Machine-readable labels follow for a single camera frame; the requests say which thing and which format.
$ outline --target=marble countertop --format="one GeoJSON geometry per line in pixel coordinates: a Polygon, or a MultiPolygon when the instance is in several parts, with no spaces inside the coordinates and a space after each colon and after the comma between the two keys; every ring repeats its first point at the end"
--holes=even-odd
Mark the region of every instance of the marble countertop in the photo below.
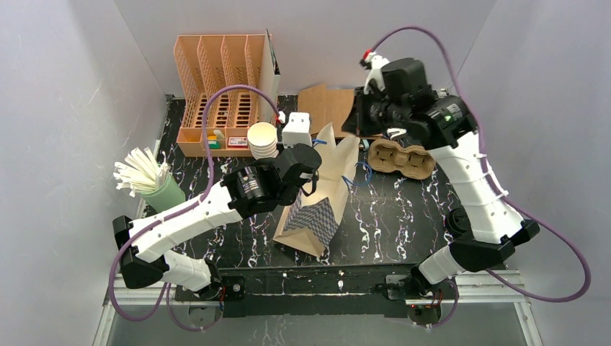
{"type": "MultiPolygon", "coordinates": [[[[280,110],[296,110],[297,97],[279,97],[280,110]]],[[[172,100],[161,137],[158,161],[164,158],[188,198],[205,189],[208,165],[204,158],[186,158],[176,144],[184,100],[172,100]]],[[[360,152],[364,159],[365,152],[360,152]]],[[[252,158],[214,158],[215,178],[252,162],[252,158]]],[[[365,179],[357,168],[355,181],[365,179]]],[[[342,223],[329,248],[314,257],[272,241],[282,207],[239,223],[196,236],[174,248],[193,258],[206,257],[223,267],[289,267],[299,265],[350,265],[415,263],[451,240],[445,232],[445,215],[460,205],[443,171],[430,178],[407,179],[398,172],[374,172],[371,183],[351,187],[342,223]]]]}

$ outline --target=paper bag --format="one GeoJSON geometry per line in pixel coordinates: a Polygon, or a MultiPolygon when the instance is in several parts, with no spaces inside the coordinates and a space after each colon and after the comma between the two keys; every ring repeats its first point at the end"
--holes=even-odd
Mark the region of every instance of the paper bag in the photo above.
{"type": "MultiPolygon", "coordinates": [[[[293,205],[284,208],[274,240],[318,257],[342,222],[348,201],[348,186],[342,176],[353,180],[356,175],[359,138],[348,135],[336,145],[332,123],[316,137],[327,142],[315,147],[322,158],[316,192],[310,196],[300,193],[293,205]]],[[[303,189],[311,191],[312,183],[303,189]]]]}

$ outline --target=green container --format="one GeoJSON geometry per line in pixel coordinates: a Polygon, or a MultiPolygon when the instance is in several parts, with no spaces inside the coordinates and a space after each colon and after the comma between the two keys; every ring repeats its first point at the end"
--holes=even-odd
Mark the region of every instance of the green container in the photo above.
{"type": "Polygon", "coordinates": [[[171,174],[168,174],[166,182],[157,190],[151,193],[141,193],[140,196],[151,206],[157,213],[168,210],[183,203],[187,198],[184,196],[184,191],[180,189],[176,180],[171,174]]]}

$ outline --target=gray wall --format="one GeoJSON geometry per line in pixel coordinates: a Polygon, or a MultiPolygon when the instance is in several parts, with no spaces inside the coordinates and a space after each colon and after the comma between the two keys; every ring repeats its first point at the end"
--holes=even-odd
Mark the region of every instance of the gray wall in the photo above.
{"type": "Polygon", "coordinates": [[[164,94],[112,0],[3,1],[0,76],[1,344],[90,345],[138,204],[113,164],[154,145],[164,94]]]}
{"type": "MultiPolygon", "coordinates": [[[[443,304],[446,310],[451,304],[443,304]]],[[[150,307],[131,307],[144,314],[150,307]]],[[[175,306],[187,323],[184,307],[175,306]]],[[[210,309],[198,314],[212,321],[210,309]]],[[[394,322],[380,315],[338,316],[250,316],[222,319],[206,332],[185,332],[168,317],[162,306],[151,319],[129,322],[115,318],[109,338],[112,346],[162,345],[290,345],[290,346],[389,346],[389,345],[526,345],[512,303],[461,304],[452,321],[428,332],[410,325],[408,319],[394,322]]]]}
{"type": "MultiPolygon", "coordinates": [[[[533,302],[546,345],[611,338],[609,13],[608,1],[499,0],[459,78],[509,196],[568,234],[592,265],[585,297],[533,302]]],[[[512,264],[543,295],[565,296],[583,280],[575,256],[547,231],[512,264]]]]}
{"type": "MultiPolygon", "coordinates": [[[[366,74],[358,62],[363,53],[401,25],[433,29],[460,66],[494,2],[115,0],[159,85],[175,95],[184,95],[172,53],[178,35],[261,34],[268,28],[282,72],[280,93],[294,94],[321,82],[362,85],[366,74]]],[[[380,52],[390,59],[418,57],[431,66],[431,82],[449,81],[437,48],[423,34],[401,34],[380,52]]]]}

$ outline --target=checkered paper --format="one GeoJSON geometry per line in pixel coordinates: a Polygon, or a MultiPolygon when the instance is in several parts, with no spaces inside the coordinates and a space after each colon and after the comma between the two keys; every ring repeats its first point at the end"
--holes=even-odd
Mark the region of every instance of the checkered paper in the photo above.
{"type": "Polygon", "coordinates": [[[313,205],[302,206],[303,193],[291,205],[285,226],[282,231],[309,229],[326,248],[337,232],[339,224],[335,222],[333,208],[329,198],[324,198],[313,205]]]}

